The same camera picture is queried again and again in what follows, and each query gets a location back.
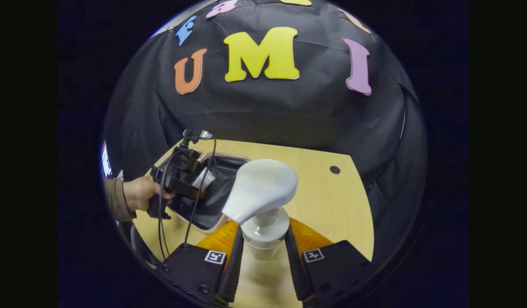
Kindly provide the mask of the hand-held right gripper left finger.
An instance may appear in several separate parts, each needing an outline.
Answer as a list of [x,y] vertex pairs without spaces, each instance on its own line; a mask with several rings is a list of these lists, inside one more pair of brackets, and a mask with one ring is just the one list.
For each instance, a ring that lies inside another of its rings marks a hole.
[[243,249],[240,225],[228,222],[198,244],[181,244],[156,273],[191,306],[229,306],[238,288]]

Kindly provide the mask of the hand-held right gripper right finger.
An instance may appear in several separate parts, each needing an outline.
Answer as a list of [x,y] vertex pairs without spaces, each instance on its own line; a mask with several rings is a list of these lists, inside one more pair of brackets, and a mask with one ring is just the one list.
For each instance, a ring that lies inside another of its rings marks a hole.
[[289,268],[303,305],[337,305],[359,298],[373,265],[347,240],[333,243],[294,218],[285,234]]

